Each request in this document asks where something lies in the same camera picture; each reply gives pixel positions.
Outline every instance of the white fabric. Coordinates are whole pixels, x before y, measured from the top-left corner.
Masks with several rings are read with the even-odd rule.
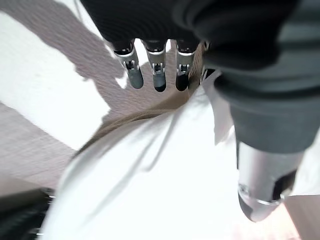
[[[78,155],[61,179],[40,239],[231,237],[244,216],[231,117],[214,92],[215,76],[178,110],[123,125]],[[225,138],[218,142],[221,129]],[[319,156],[319,141],[301,166],[304,182],[297,180],[295,194],[320,193],[316,151]]]

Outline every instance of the metal fingertip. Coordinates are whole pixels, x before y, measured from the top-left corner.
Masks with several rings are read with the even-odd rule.
[[[156,74],[153,76],[154,89],[157,92],[163,92],[166,89],[166,76],[164,74]]]
[[[184,91],[187,89],[189,85],[189,76],[186,74],[183,75],[177,75],[175,78],[175,87],[179,91]]]
[[[131,86],[135,89],[141,89],[144,85],[144,78],[142,76],[141,70],[130,70],[128,72],[128,78]]]

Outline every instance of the white cloth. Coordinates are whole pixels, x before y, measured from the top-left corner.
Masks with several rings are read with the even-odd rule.
[[[215,93],[216,76],[176,111],[125,124],[79,154],[40,239],[228,239],[244,216],[231,116]],[[295,194],[320,193],[319,145],[306,154]]]

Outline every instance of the white sheet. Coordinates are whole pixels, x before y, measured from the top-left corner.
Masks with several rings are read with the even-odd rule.
[[[175,112],[123,125],[74,159],[40,239],[231,238],[245,217],[231,117],[214,77]],[[298,172],[295,194],[320,193],[316,151],[319,141]]]

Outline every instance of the robotic hand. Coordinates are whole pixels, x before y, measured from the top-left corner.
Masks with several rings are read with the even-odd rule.
[[[154,88],[166,88],[165,44],[177,40],[176,87],[188,87],[193,55],[229,102],[237,140],[238,196],[254,222],[292,193],[320,126],[320,2],[316,0],[81,0],[139,89],[134,39],[143,41]]]

